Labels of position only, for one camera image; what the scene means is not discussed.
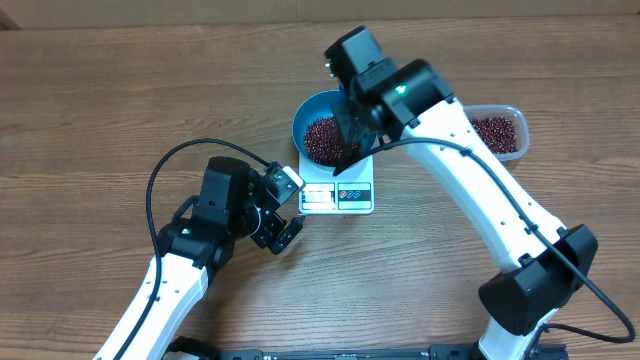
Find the blue plastic measuring scoop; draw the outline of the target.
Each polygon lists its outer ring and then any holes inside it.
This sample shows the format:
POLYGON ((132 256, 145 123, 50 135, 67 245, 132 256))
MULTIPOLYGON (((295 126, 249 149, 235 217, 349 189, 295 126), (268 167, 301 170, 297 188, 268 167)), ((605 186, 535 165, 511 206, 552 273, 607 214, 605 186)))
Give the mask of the blue plastic measuring scoop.
POLYGON ((339 83, 339 88, 338 89, 339 89, 339 100, 342 101, 342 100, 347 99, 348 96, 347 96, 345 87, 344 87, 344 85, 342 83, 339 83))

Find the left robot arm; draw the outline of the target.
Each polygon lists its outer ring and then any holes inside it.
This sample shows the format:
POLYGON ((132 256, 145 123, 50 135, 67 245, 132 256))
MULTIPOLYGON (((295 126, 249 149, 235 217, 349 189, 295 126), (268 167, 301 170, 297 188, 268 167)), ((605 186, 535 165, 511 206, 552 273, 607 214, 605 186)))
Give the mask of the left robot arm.
POLYGON ((220 358, 217 348, 176 332, 232 258, 238 240, 249 237, 274 254, 289 245, 304 219, 286 221, 276 211, 303 185, 291 167, 276 162, 259 174, 239 159, 210 158, 199 194, 159 231, 159 254, 97 358, 220 358))

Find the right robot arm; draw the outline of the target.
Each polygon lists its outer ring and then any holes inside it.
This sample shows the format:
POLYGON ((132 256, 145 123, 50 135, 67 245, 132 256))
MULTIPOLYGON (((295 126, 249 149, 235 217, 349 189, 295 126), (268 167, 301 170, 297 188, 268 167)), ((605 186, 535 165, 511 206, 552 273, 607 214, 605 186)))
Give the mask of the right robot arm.
POLYGON ((473 129, 446 80, 425 60, 402 68, 359 26, 325 52, 344 88, 333 112, 343 137, 387 135, 445 188, 499 269, 479 296, 490 315, 479 359, 526 359, 543 325, 582 287, 598 244, 567 228, 511 176, 473 129))

